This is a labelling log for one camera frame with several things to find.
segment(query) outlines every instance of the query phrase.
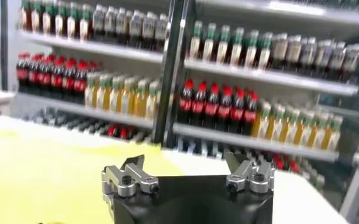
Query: yellow surface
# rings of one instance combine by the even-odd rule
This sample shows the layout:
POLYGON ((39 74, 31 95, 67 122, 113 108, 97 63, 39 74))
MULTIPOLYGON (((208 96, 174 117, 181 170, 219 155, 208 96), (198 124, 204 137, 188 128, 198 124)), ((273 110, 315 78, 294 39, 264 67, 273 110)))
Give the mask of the yellow surface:
POLYGON ((84 148, 48 137, 0 133, 0 223, 113 223, 102 199, 101 170, 146 155, 151 175, 180 175, 158 147, 113 143, 84 148))

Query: metal shelf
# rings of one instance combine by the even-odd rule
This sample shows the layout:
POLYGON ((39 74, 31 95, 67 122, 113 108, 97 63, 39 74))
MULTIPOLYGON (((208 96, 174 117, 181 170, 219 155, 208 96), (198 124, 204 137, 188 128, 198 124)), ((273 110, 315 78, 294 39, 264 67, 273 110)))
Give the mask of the metal shelf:
POLYGON ((321 93, 352 96, 358 92, 358 86, 356 85, 313 79, 299 75, 291 75, 279 71, 236 68, 229 65, 218 65, 216 63, 190 59, 186 59, 184 65, 185 68, 195 71, 211 72, 231 77, 290 86, 293 88, 309 89, 321 93))
POLYGON ((94 52, 99 54, 111 55, 121 58, 129 58, 139 61, 146 61, 150 63, 161 64, 163 61, 163 54, 158 52, 145 51, 142 49, 135 49, 131 47, 118 46, 115 44, 104 44, 94 41, 80 41, 70 40, 63 37, 55 37, 43 35, 40 33, 30 33, 26 31, 19 31, 20 35, 34 43, 64 47, 68 49, 76 49, 80 51, 94 52))
POLYGON ((175 134, 191 136, 193 138, 208 139, 226 144, 250 147, 275 153, 303 156, 322 161, 333 162, 339 157, 338 152, 327 152, 320 149, 311 149, 292 144, 281 144, 279 142, 271 142, 264 139, 252 138, 244 135, 237 135, 179 123, 175 123, 172 130, 175 134))
POLYGON ((254 0, 196 0, 197 3, 214 7, 229 7, 240 10, 273 13, 282 16, 315 19, 323 22, 354 24, 359 26, 359 12, 343 9, 329 9, 319 5, 305 5, 283 1, 254 0))
POLYGON ((89 108, 76 103, 66 102, 62 100, 55 100, 47 97, 40 97, 26 93, 18 93, 18 97, 28 100, 31 103, 39 102, 47 107, 52 107, 58 110, 76 113, 88 117, 107 120, 111 122, 119 122, 121 124, 132 125, 136 127, 153 129, 154 121, 135 116, 129 116, 122 113, 112 113, 100 109, 89 108))

